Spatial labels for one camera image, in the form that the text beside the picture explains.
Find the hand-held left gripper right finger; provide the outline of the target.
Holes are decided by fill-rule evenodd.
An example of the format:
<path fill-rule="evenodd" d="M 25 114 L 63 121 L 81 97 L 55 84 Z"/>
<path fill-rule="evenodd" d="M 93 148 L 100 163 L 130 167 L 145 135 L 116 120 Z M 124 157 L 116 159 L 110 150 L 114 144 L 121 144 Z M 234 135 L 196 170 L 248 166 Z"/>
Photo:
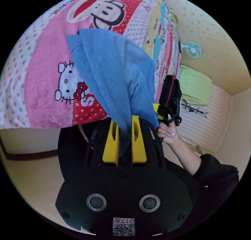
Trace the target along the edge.
<path fill-rule="evenodd" d="M 132 163 L 145 164 L 147 156 L 140 127 L 139 116 L 132 116 Z"/>

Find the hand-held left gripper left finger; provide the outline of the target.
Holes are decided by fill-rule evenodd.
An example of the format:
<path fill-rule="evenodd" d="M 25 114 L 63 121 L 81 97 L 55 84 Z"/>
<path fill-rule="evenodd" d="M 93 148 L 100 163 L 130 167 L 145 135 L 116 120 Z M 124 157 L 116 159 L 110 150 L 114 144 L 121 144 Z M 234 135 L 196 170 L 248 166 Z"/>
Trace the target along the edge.
<path fill-rule="evenodd" d="M 119 159 L 119 127 L 111 120 L 102 161 L 105 164 L 118 164 Z"/>

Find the person's right hand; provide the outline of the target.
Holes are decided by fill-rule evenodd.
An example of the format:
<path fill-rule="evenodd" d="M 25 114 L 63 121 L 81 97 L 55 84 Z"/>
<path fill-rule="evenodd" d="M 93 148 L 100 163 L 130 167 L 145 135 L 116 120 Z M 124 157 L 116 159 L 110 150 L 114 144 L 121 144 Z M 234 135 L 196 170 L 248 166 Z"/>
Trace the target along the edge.
<path fill-rule="evenodd" d="M 158 137 L 163 139 L 163 142 L 169 146 L 172 145 L 179 138 L 174 121 L 170 123 L 164 123 L 163 121 L 159 122 L 159 126 L 156 132 Z"/>

